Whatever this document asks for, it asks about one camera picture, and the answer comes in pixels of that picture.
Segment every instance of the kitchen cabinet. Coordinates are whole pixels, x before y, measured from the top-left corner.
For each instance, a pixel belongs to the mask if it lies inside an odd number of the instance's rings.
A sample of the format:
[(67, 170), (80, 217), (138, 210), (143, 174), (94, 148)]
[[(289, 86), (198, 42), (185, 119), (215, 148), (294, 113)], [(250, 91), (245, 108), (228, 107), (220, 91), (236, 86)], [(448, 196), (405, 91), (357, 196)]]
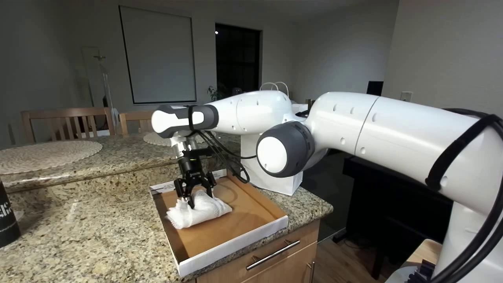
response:
[(317, 232), (319, 220), (236, 258), (198, 276), (196, 281), (311, 281), (314, 275)]

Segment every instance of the drawer handle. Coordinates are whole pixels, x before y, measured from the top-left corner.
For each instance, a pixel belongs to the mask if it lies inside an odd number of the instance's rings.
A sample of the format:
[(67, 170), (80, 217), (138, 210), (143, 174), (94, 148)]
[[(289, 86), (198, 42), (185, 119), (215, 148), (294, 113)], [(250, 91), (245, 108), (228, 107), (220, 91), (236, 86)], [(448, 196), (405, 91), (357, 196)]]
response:
[(270, 253), (270, 254), (267, 254), (267, 256), (264, 256), (264, 258), (261, 258), (261, 259), (258, 259), (258, 261), (251, 262), (250, 265), (247, 265), (247, 270), (251, 270), (251, 269), (254, 269), (254, 267), (258, 267), (258, 265), (261, 265), (261, 264), (264, 264), (264, 262), (267, 262), (267, 261), (273, 259), (275, 256), (278, 256), (278, 254), (281, 254), (281, 253), (284, 253), (284, 251), (287, 251), (287, 250), (291, 250), (291, 248), (297, 247), (299, 243), (300, 243), (300, 240), (295, 240), (295, 242), (291, 242), (291, 243), (287, 243), (287, 245), (281, 247), (280, 250), (276, 250), (276, 251), (273, 251), (273, 253)]

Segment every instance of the wall outlet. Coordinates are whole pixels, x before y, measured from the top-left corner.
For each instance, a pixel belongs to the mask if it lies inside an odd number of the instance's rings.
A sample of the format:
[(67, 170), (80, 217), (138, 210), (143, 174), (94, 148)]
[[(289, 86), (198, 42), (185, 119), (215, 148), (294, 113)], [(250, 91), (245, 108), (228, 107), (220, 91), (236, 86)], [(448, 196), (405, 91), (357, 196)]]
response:
[(413, 91), (402, 91), (399, 93), (401, 100), (412, 100)]

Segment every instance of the floor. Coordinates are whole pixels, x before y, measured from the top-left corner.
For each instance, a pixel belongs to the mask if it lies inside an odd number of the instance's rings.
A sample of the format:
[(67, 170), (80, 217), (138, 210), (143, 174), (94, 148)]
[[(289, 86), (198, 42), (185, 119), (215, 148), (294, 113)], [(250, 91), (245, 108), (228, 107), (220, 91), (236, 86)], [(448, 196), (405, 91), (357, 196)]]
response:
[(383, 264), (379, 280), (369, 273), (376, 248), (347, 239), (335, 243), (327, 237), (317, 243), (314, 283), (383, 283), (390, 267)]

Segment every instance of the doorway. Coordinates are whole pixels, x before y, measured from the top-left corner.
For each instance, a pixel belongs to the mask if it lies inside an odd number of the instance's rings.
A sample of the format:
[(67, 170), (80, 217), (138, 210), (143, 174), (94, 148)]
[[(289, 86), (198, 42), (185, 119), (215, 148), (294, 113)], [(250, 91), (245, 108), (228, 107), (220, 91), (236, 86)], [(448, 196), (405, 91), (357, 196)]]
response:
[(261, 31), (215, 25), (217, 99), (259, 88)]

